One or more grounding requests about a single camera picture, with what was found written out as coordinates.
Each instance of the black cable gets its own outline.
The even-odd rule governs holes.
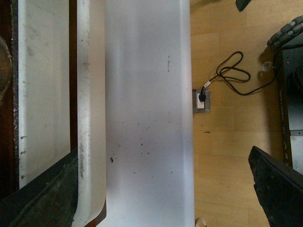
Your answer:
[[[234,55],[236,55],[236,54],[240,54],[240,55],[241,55],[240,60],[238,60],[238,61],[237,61],[235,64],[233,64],[232,66],[225,66],[225,67],[221,68],[226,62],[228,62],[228,60],[229,60],[230,58],[232,58],[232,57],[233,57]],[[241,95],[241,96],[248,96],[248,95],[250,95],[250,94],[252,94],[252,93],[254,93],[254,92],[256,92],[256,91],[258,91],[258,90],[260,90],[260,89],[262,89],[262,88],[267,87],[268,85],[270,85],[271,83],[273,83],[273,82],[275,81],[275,79],[276,79],[276,74],[274,75],[274,77],[272,78],[272,80],[271,80],[270,82],[268,82],[268,83],[266,83],[266,84],[264,84],[264,85],[262,85],[262,86],[260,86],[260,87],[258,87],[258,88],[256,88],[256,89],[254,89],[254,90],[252,90],[252,91],[250,91],[250,92],[248,92],[248,93],[242,93],[242,92],[240,92],[239,90],[237,90],[237,89],[232,85],[232,83],[231,83],[228,79],[232,79],[232,80],[239,81],[239,82],[243,82],[243,83],[246,83],[246,82],[250,81],[250,79],[251,79],[251,75],[250,75],[249,72],[247,72],[246,70],[243,70],[243,69],[236,68],[236,66],[242,61],[243,57],[244,57],[244,54],[243,54],[241,51],[236,51],[236,52],[234,52],[231,56],[229,56],[225,61],[223,61],[223,62],[217,67],[217,69],[216,69],[216,75],[215,75],[213,78],[211,78],[208,82],[206,82],[206,83],[204,84],[202,90],[201,90],[201,94],[200,94],[200,96],[199,96],[199,99],[200,99],[201,102],[203,102],[203,100],[204,100],[204,96],[203,96],[202,94],[204,94],[205,88],[211,83],[211,81],[213,81],[214,79],[216,79],[216,78],[218,78],[218,77],[221,77],[222,79],[224,79],[224,81],[225,81],[225,82],[226,82],[226,83],[227,83],[227,84],[228,84],[228,85],[229,85],[237,94],[239,94],[239,95]],[[246,74],[246,75],[248,76],[248,78],[247,78],[247,79],[239,79],[239,78],[236,78],[236,77],[227,77],[227,76],[224,76],[225,73],[227,73],[228,71],[231,71],[231,70],[243,72],[244,74]]]

